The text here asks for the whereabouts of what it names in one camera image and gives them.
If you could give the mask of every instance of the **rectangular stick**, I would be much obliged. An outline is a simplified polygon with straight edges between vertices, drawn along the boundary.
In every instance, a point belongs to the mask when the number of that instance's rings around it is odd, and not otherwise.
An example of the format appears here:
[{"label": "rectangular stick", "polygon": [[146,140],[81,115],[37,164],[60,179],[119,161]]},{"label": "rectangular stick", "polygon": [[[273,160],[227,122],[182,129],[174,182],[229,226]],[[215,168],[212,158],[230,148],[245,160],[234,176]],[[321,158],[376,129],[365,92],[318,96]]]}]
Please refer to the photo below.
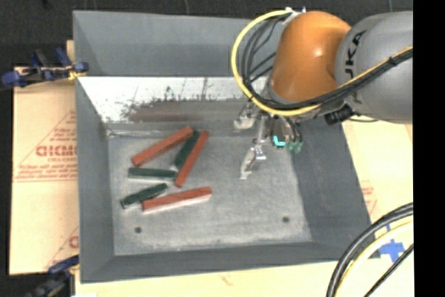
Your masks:
[{"label": "rectangular stick", "polygon": [[209,138],[209,132],[207,130],[203,130],[202,133],[200,134],[200,137],[196,141],[195,146],[193,146],[191,153],[188,155],[187,160],[184,162],[181,170],[179,170],[178,172],[178,175],[175,180],[176,187],[180,188],[184,185],[184,182],[186,181],[188,175],[190,174],[193,165],[195,165],[195,162],[199,157],[200,152],[204,147],[205,143],[207,142],[208,138]]},{"label": "rectangular stick", "polygon": [[150,198],[154,198],[161,193],[164,193],[165,191],[167,191],[167,188],[167,184],[162,183],[147,189],[143,189],[122,199],[120,201],[120,205],[122,205],[122,208],[126,209],[133,204],[149,200]]},{"label": "rectangular stick", "polygon": [[170,178],[172,181],[175,180],[177,172],[173,170],[161,170],[158,168],[140,168],[140,167],[130,167],[128,169],[129,178]]},{"label": "rectangular stick", "polygon": [[144,163],[147,163],[148,161],[157,158],[157,156],[163,154],[172,147],[179,145],[180,143],[183,143],[185,140],[188,140],[192,135],[193,135],[192,128],[184,127],[183,129],[175,132],[173,135],[164,138],[163,140],[150,146],[146,150],[133,156],[131,158],[131,162],[135,165],[135,167],[139,167]]},{"label": "rectangular stick", "polygon": [[142,202],[142,209],[144,213],[154,213],[158,211],[165,211],[184,205],[189,205],[197,202],[204,202],[211,197],[211,188],[202,187],[192,189],[189,191],[165,195],[163,197],[153,198]]}]

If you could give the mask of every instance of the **yellow cable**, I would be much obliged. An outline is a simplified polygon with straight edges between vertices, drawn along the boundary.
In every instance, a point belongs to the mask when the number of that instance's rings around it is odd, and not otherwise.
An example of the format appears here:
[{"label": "yellow cable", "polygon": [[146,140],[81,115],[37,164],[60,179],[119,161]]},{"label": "yellow cable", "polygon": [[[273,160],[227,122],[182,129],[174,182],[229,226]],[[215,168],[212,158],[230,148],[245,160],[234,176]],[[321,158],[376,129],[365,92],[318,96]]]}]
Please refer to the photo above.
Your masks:
[{"label": "yellow cable", "polygon": [[[252,102],[254,104],[256,104],[260,109],[262,109],[263,111],[266,111],[270,114],[273,115],[281,115],[281,116],[295,116],[295,115],[302,115],[302,114],[307,114],[311,111],[313,111],[314,109],[318,109],[322,106],[322,104],[317,104],[317,105],[313,105],[313,106],[306,106],[304,108],[300,108],[300,109],[293,109],[293,110],[289,110],[289,111],[283,111],[283,110],[279,110],[279,109],[274,109],[271,108],[269,106],[266,106],[265,104],[261,103],[257,98],[255,98],[253,96],[253,94],[248,90],[248,88],[246,86],[244,86],[243,83],[243,79],[241,78],[240,74],[238,73],[238,68],[236,66],[236,56],[238,53],[238,48],[239,45],[241,44],[242,39],[247,35],[247,33],[257,24],[259,24],[260,22],[267,20],[271,17],[274,16],[280,16],[280,15],[285,15],[285,14],[290,14],[293,13],[292,9],[285,9],[285,10],[275,10],[272,11],[270,13],[266,13],[254,20],[252,20],[238,35],[238,37],[235,39],[235,43],[234,46],[232,47],[232,55],[231,55],[231,66],[232,66],[232,72],[234,75],[234,78],[238,84],[238,86],[241,88],[241,90],[243,91],[243,93],[252,100]],[[404,51],[407,51],[409,49],[411,49],[412,46],[407,47],[406,49],[398,52],[395,56],[403,53]],[[358,75],[357,77],[343,83],[339,88],[346,86],[348,84],[351,84],[354,81],[359,80],[360,78],[362,78],[363,76],[365,76],[366,74],[368,74],[370,71],[374,70],[375,68],[377,68],[378,66],[381,66],[382,64],[386,63],[387,61],[389,61],[390,58],[386,58],[385,60],[383,60],[382,62],[378,63],[377,65],[375,65],[372,68],[369,68],[367,71],[361,73],[360,75]]]},{"label": "yellow cable", "polygon": [[363,249],[359,256],[357,256],[357,258],[353,260],[350,263],[349,267],[346,269],[343,277],[340,280],[334,297],[339,297],[341,295],[341,289],[342,287],[344,288],[344,282],[348,279],[350,274],[353,271],[356,271],[377,249],[380,249],[388,240],[394,238],[396,235],[399,235],[401,232],[412,229],[413,225],[414,221],[412,219],[406,223],[400,224],[397,227],[394,227],[388,232],[379,236],[375,241],[373,241],[365,249]]}]

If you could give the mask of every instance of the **wooden block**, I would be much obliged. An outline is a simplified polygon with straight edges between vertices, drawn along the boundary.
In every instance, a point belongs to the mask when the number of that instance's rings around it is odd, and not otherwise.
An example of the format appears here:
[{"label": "wooden block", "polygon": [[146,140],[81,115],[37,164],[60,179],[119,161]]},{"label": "wooden block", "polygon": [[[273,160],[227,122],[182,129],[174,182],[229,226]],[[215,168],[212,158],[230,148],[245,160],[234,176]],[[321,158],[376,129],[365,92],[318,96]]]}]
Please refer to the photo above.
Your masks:
[{"label": "wooden block", "polygon": [[182,166],[187,160],[188,155],[192,152],[193,148],[195,147],[195,144],[200,137],[201,133],[199,131],[194,131],[191,138],[189,138],[185,143],[184,146],[181,148],[181,151],[178,152],[178,155],[175,158],[175,161],[173,164],[176,166],[178,170],[181,170]]},{"label": "wooden block", "polygon": [[191,153],[188,155],[186,162],[184,162],[181,170],[179,170],[178,175],[175,180],[175,186],[176,187],[182,187],[184,185],[184,182],[186,181],[188,175],[190,174],[193,165],[195,165],[195,162],[197,158],[200,155],[200,152],[202,148],[204,147],[205,143],[207,142],[207,138],[209,137],[209,132],[207,130],[204,130],[201,134],[198,140],[196,141],[195,146],[191,150]]},{"label": "wooden block", "polygon": [[177,172],[173,170],[160,170],[158,168],[130,167],[128,169],[129,178],[168,178],[171,181],[176,179]]},{"label": "wooden block", "polygon": [[201,187],[189,191],[165,195],[163,197],[153,198],[142,202],[142,210],[145,213],[155,213],[165,211],[184,205],[204,202],[211,197],[210,187]]},{"label": "wooden block", "polygon": [[167,138],[157,142],[156,144],[150,146],[146,150],[140,152],[139,154],[133,156],[131,158],[131,162],[135,165],[135,167],[139,167],[148,161],[151,161],[157,156],[163,154],[168,151],[172,147],[183,143],[185,140],[188,140],[193,135],[193,130],[190,127],[184,127],[183,129],[175,132],[173,135],[170,135]]}]

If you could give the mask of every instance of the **cardboard sheet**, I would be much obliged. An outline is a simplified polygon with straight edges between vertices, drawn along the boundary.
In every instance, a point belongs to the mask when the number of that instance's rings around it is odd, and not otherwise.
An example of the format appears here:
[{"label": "cardboard sheet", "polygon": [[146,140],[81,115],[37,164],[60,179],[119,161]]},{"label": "cardboard sheet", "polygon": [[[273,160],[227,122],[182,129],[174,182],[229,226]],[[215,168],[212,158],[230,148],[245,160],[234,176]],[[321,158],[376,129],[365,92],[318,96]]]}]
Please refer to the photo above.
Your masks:
[{"label": "cardboard sheet", "polygon": [[15,89],[10,274],[79,251],[74,84]]}]

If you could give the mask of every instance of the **metal bracket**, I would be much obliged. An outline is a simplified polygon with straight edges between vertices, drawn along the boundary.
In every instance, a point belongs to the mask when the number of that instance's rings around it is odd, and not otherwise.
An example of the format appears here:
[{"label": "metal bracket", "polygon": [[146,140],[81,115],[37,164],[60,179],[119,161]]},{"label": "metal bracket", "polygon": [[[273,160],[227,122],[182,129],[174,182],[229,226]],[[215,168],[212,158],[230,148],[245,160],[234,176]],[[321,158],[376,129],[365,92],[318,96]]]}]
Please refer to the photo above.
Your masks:
[{"label": "metal bracket", "polygon": [[259,115],[257,137],[253,140],[254,145],[248,150],[241,163],[240,179],[247,179],[259,163],[267,161],[266,153],[263,151],[263,144],[268,140],[267,123],[269,115],[263,113]]},{"label": "metal bracket", "polygon": [[255,110],[257,110],[257,107],[252,102],[247,101],[241,109],[238,119],[234,120],[235,130],[246,130],[253,127],[256,120]]}]

